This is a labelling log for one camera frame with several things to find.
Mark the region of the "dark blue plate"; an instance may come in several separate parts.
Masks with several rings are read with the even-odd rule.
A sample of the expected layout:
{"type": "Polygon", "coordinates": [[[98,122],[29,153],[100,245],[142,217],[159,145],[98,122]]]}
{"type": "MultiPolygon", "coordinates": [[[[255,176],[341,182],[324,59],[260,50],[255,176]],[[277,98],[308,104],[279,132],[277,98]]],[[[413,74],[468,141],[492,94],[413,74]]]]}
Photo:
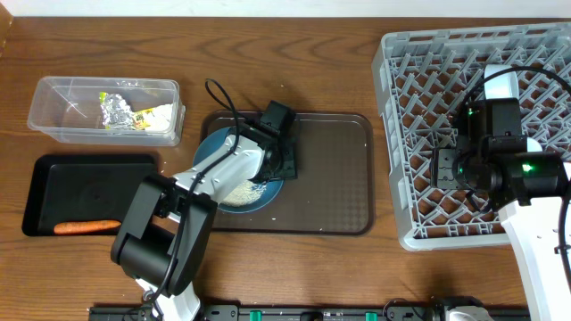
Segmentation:
{"type": "MultiPolygon", "coordinates": [[[[225,127],[221,129],[215,130],[213,133],[207,135],[202,142],[199,144],[199,147],[194,154],[193,164],[196,165],[203,161],[205,158],[210,156],[212,153],[216,152],[224,143],[227,133],[230,127],[225,127]]],[[[224,205],[222,202],[219,204],[219,209],[221,211],[232,213],[232,214],[245,214],[249,212],[253,212],[263,208],[264,206],[268,205],[272,202],[280,192],[284,182],[283,181],[273,181],[269,183],[264,183],[267,187],[265,193],[262,197],[250,204],[243,207],[230,207],[224,205]]]]}

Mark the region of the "pile of white rice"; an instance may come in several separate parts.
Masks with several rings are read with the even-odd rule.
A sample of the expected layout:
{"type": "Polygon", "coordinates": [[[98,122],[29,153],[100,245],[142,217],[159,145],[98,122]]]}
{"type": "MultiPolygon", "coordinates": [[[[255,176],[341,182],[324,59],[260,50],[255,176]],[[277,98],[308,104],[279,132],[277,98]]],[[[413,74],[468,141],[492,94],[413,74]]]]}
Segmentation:
{"type": "Polygon", "coordinates": [[[243,207],[258,201],[265,193],[267,187],[264,184],[255,184],[246,180],[236,187],[222,203],[230,207],[243,207]]]}

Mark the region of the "white napkin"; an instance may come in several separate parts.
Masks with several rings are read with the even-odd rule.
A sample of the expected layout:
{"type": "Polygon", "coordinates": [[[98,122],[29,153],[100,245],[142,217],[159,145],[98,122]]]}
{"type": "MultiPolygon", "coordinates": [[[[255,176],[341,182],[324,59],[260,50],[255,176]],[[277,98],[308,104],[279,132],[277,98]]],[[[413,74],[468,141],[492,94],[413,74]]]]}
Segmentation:
{"type": "Polygon", "coordinates": [[[160,132],[170,127],[173,105],[164,104],[154,107],[146,113],[146,131],[160,132]]]}

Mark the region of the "yellow snack wrapper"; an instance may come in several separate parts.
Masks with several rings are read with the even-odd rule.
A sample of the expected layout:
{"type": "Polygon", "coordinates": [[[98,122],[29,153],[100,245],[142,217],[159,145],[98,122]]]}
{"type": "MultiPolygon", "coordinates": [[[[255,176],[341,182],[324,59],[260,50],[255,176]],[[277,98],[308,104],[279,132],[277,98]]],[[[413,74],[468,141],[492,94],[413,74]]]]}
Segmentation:
{"type": "Polygon", "coordinates": [[[146,113],[149,112],[148,110],[143,111],[133,111],[134,112],[134,121],[135,121],[135,129],[134,130],[143,130],[147,127],[145,116],[146,113]]]}

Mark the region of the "orange carrot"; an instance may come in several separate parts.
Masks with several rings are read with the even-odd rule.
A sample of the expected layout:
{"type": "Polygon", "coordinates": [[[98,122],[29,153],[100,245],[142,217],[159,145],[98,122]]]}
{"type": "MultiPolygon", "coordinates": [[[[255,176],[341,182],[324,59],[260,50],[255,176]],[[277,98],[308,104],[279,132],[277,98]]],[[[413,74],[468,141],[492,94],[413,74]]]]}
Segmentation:
{"type": "Polygon", "coordinates": [[[59,223],[54,227],[56,235],[84,235],[119,227],[118,220],[96,220],[96,221],[71,221],[59,223]]]}

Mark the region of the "light blue cup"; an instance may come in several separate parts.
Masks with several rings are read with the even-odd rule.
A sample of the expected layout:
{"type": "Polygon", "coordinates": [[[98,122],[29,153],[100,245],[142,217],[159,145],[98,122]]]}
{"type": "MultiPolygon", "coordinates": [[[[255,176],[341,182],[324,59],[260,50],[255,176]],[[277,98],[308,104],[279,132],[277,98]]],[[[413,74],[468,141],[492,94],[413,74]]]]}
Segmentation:
{"type": "Polygon", "coordinates": [[[532,137],[526,139],[526,151],[527,152],[542,152],[543,148],[538,141],[532,137]]]}

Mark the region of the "aluminium foil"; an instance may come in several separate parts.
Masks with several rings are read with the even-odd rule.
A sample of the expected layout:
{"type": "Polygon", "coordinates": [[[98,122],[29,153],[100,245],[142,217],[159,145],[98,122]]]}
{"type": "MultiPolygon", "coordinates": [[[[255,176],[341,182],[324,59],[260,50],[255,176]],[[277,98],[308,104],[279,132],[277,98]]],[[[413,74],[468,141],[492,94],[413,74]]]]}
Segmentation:
{"type": "Polygon", "coordinates": [[[134,112],[121,95],[100,92],[99,102],[103,113],[103,126],[106,129],[135,129],[134,112]]]}

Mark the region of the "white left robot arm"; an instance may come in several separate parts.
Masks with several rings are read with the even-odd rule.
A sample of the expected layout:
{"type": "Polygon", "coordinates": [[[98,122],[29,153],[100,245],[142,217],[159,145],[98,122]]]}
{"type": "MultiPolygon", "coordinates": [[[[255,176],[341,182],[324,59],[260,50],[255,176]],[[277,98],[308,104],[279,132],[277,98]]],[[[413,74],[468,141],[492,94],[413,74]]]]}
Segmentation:
{"type": "Polygon", "coordinates": [[[144,289],[125,320],[193,320],[201,302],[192,282],[203,262],[219,204],[246,181],[295,179],[296,119],[272,101],[258,119],[236,120],[221,146],[174,177],[146,177],[123,219],[111,259],[144,289]]]}

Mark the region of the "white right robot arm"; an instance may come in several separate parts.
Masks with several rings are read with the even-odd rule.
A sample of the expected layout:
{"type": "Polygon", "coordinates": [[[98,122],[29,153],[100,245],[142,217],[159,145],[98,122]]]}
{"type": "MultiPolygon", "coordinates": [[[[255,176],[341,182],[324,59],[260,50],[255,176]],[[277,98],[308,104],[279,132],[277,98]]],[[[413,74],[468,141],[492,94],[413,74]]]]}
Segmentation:
{"type": "Polygon", "coordinates": [[[436,148],[431,185],[486,194],[515,252],[533,320],[570,318],[570,165],[523,132],[516,98],[468,103],[452,148],[436,148]]]}

